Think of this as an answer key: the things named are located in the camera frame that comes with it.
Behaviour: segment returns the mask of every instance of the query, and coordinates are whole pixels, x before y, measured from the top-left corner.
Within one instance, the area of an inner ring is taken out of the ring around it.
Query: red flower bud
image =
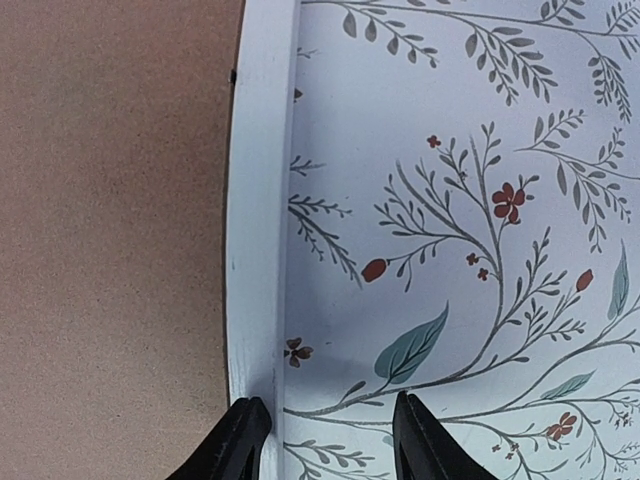
[[[581,292],[586,289],[591,283],[591,280],[593,280],[593,272],[589,269],[580,275],[580,278],[578,278],[578,281],[576,282],[576,290]]]
[[[362,278],[367,283],[373,282],[379,278],[387,269],[387,261],[382,258],[371,260],[364,270],[362,270]]]

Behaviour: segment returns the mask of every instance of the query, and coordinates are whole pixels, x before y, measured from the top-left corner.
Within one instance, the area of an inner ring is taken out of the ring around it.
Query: plant stem
[[[337,5],[337,6],[345,6],[350,5],[353,7],[368,5],[368,2],[362,1],[352,1],[352,0],[303,0],[302,5]],[[377,8],[382,8],[386,10],[398,10],[405,12],[417,12],[424,13],[428,15],[440,15],[443,17],[455,18],[464,17],[464,18],[477,18],[482,20],[493,20],[498,22],[509,22],[509,23],[518,23],[522,25],[531,25],[543,28],[550,28],[554,30],[561,30],[565,32],[571,33],[581,33],[583,35],[592,35],[598,37],[614,37],[614,38],[635,38],[637,35],[633,33],[612,33],[610,31],[599,32],[595,30],[585,30],[579,28],[568,28],[562,25],[553,25],[547,23],[538,23],[538,20],[525,20],[520,18],[510,18],[510,17],[501,17],[499,15],[488,15],[481,13],[471,13],[471,12],[451,12],[447,10],[438,10],[433,8],[422,8],[422,7],[406,7],[401,5],[389,5],[384,3],[376,3]]]

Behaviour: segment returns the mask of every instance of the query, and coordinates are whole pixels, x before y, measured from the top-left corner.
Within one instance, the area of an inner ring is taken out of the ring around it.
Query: white background with leaves
[[[536,20],[540,18],[544,3],[537,0],[451,1],[451,5],[445,5],[425,0],[425,8]],[[496,93],[487,72],[478,70],[480,51],[470,51],[466,46],[474,33],[470,25],[450,16],[414,11],[389,11],[384,15],[385,20],[393,18],[406,24],[407,32],[424,37],[421,43],[424,47],[437,49],[434,57],[437,67],[432,68],[428,56],[420,54],[415,63],[410,61],[407,58],[410,47],[402,42],[398,53],[392,55],[388,42],[394,34],[388,29],[377,28],[373,38],[371,32],[366,32],[368,21],[357,12],[354,13],[356,38],[351,38],[343,27],[349,10],[336,2],[318,3],[302,7],[299,47],[314,53],[309,58],[298,59],[296,87],[302,95],[294,109],[293,152],[302,161],[311,160],[322,166],[309,170],[308,175],[292,172],[290,188],[298,199],[307,196],[325,199],[328,205],[338,204],[341,209],[350,211],[344,216],[331,211],[312,212],[311,218],[323,231],[337,237],[335,241],[347,251],[357,272],[373,259],[400,256],[424,243],[421,238],[394,236],[392,229],[379,226],[384,219],[374,205],[381,206],[388,200],[384,187],[388,186],[390,174],[394,176],[394,186],[403,192],[405,199],[409,198],[406,189],[402,188],[396,164],[416,185],[422,185],[415,171],[416,165],[422,161],[428,171],[434,170],[440,179],[439,191],[450,190],[452,215],[480,242],[490,244],[487,220],[482,211],[455,188],[441,182],[447,169],[439,159],[438,149],[430,148],[427,138],[436,135],[442,142],[440,149],[446,149],[455,137],[455,152],[459,154],[463,149],[471,151],[470,137],[473,137],[478,149],[482,150],[481,125],[491,122],[495,123],[494,137],[501,139],[495,148],[501,160],[487,170],[488,195],[501,190],[505,182],[516,186],[519,175],[540,177],[525,189],[535,199],[519,208],[521,223],[505,228],[501,238],[505,305],[513,302],[518,276],[526,274],[525,261],[531,258],[532,242],[540,241],[547,227],[551,227],[551,231],[543,274],[567,270],[560,287],[564,293],[574,288],[583,272],[588,269],[593,272],[594,279],[581,292],[581,301],[562,317],[563,321],[573,318],[584,322],[584,333],[573,335],[571,340],[537,342],[526,352],[529,359],[526,363],[508,362],[473,378],[414,392],[439,418],[491,411],[518,398],[556,360],[586,344],[611,324],[607,313],[621,257],[621,241],[625,243],[628,259],[627,309],[640,293],[640,269],[636,267],[640,265],[637,242],[640,223],[636,218],[640,208],[640,182],[607,174],[607,182],[610,179],[618,183],[620,191],[617,193],[627,199],[625,208],[631,211],[630,222],[621,221],[617,214],[607,209],[602,194],[594,194],[594,201],[602,204],[605,214],[599,221],[606,231],[606,240],[600,239],[602,253],[598,253],[592,251],[595,240],[589,237],[592,217],[587,225],[582,218],[587,190],[576,200],[573,194],[576,173],[565,168],[567,193],[563,194],[558,180],[558,165],[562,161],[554,156],[561,153],[598,164],[601,147],[604,145],[606,149],[614,129],[621,129],[619,138],[625,145],[620,148],[623,156],[615,157],[619,167],[615,172],[640,177],[640,128],[635,113],[635,109],[640,108],[640,63],[635,56],[629,60],[624,55],[618,40],[587,36],[603,55],[611,57],[621,67],[631,105],[631,117],[625,121],[615,105],[597,103],[594,66],[589,65],[594,57],[593,49],[579,35],[535,24],[478,20],[489,30],[496,27],[521,29],[518,37],[535,41],[527,49],[544,55],[540,63],[553,72],[550,78],[558,84],[549,89],[550,101],[547,103],[543,95],[537,98],[531,87],[526,88],[521,80],[517,80],[514,82],[519,92],[517,101],[507,106],[504,94]],[[396,0],[384,3],[410,5]],[[606,14],[610,6],[605,1],[576,6],[585,19],[574,19],[575,25],[606,31]],[[538,151],[531,149],[548,132],[549,115],[554,114],[553,128],[560,121],[559,112],[564,111],[565,117],[570,109],[576,115],[583,110],[584,115],[583,123],[576,124],[577,128],[566,126],[569,138],[556,131],[555,136],[549,137],[550,147],[540,144]],[[538,117],[543,123],[541,134],[537,130]],[[464,168],[470,185],[477,181],[472,165],[467,163]],[[493,215],[492,220],[499,226]],[[437,225],[431,220],[427,223]],[[424,264],[416,259],[411,287],[405,292],[406,278],[397,278],[396,265],[391,264],[384,275],[372,283],[363,283],[360,278],[355,281],[339,264],[331,261],[330,255],[318,261],[318,256],[310,251],[310,243],[305,242],[299,232],[300,223],[290,216],[286,335],[287,339],[302,337],[302,343],[314,351],[310,359],[301,362],[300,368],[290,368],[287,364],[285,405],[288,409],[304,412],[330,407],[360,381],[365,381],[366,386],[359,393],[385,388],[385,380],[374,371],[381,352],[400,335],[435,319],[447,304],[448,316],[437,342],[402,385],[446,377],[464,368],[482,349],[494,321],[498,282],[495,278],[486,282],[478,279],[477,266],[470,267],[465,257],[471,252],[478,255],[480,252],[469,243],[446,241],[438,246],[435,257],[429,252]],[[552,308],[558,301],[557,297],[545,295],[536,299],[545,308]],[[516,317],[524,320],[522,314]],[[638,325],[640,312],[629,315],[616,330],[619,335],[613,338],[632,332]],[[634,333],[629,338],[640,341],[640,334]],[[500,358],[508,356],[518,349],[522,339],[522,326],[514,324],[501,329],[475,368],[486,366],[494,354]],[[569,379],[592,372],[588,381],[581,382],[583,385],[575,398],[595,399],[640,377],[640,352],[634,354],[626,346],[614,345],[577,355],[545,376],[516,405],[539,401],[546,392]],[[567,400],[571,398],[571,395],[566,396]],[[287,414],[287,480],[394,478],[393,452],[385,433],[390,431],[390,426],[384,425],[391,419],[394,400],[395,395],[380,395],[373,404],[359,403],[323,416],[329,421]],[[631,425],[616,429],[608,422],[608,408],[596,401],[585,404],[585,411],[590,416],[602,419],[601,424],[596,424],[600,438],[615,453],[616,449],[640,438],[640,427]],[[507,411],[478,420],[516,435],[527,431],[532,423],[535,424],[533,430],[546,431],[566,411],[576,414],[571,405],[554,404]],[[349,424],[360,421],[382,424]],[[499,452],[492,451],[491,446],[500,444],[500,438],[490,428],[452,423],[445,423],[445,426],[470,455],[498,478],[614,480],[640,477],[640,465],[633,462],[625,463],[627,470],[624,471],[614,469],[615,462],[609,460],[606,470],[601,472],[603,461],[598,457],[597,449],[591,462],[580,468],[581,462],[576,458],[588,450],[592,442],[586,426],[579,438],[576,431],[567,435],[562,448],[549,447],[543,434],[534,450],[535,442],[523,437],[518,442],[518,453],[526,460],[529,471],[517,468],[521,461],[519,457],[505,458],[509,451],[507,447],[503,446]],[[317,447],[326,445],[344,446],[344,449],[330,448],[324,453],[320,449],[318,453]],[[365,466],[349,458],[340,460],[339,455],[332,456],[332,451],[338,454],[361,451],[363,453],[356,457],[366,458],[361,460]],[[305,470],[304,465],[321,477]],[[545,473],[557,465],[562,467]]]

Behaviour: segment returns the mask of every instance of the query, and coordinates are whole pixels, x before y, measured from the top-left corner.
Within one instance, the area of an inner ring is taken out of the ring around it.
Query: small brown flower
[[[470,266],[475,265],[476,263],[478,263],[480,261],[480,259],[476,256],[475,253],[470,253],[469,255],[467,255],[467,263]]]
[[[502,190],[498,190],[491,197],[496,204],[493,213],[498,218],[508,217],[510,223],[516,223],[520,217],[518,207],[524,205],[525,198],[524,190],[516,192],[510,183],[505,183]]]
[[[287,340],[287,347],[289,350],[284,351],[284,357],[289,358],[289,365],[295,368],[300,368],[300,360],[308,360],[311,358],[311,354],[313,353],[313,348],[311,347],[302,347],[299,348],[302,344],[302,338],[292,338],[291,340]]]
[[[578,418],[575,415],[571,415],[569,412],[563,413],[560,417],[560,422],[554,423],[547,428],[547,437],[551,437],[557,442],[563,436],[571,433],[573,424],[576,423],[577,420]]]
[[[435,135],[431,135],[429,138],[427,138],[427,142],[429,142],[429,146],[431,148],[436,148],[442,145],[442,142],[438,140],[438,137],[436,137]]]

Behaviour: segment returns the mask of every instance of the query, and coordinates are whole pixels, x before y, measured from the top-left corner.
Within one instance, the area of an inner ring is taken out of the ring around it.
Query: white tray
[[[640,10],[583,3],[248,2],[229,362],[265,478],[394,478],[405,389],[497,478],[640,476]]]

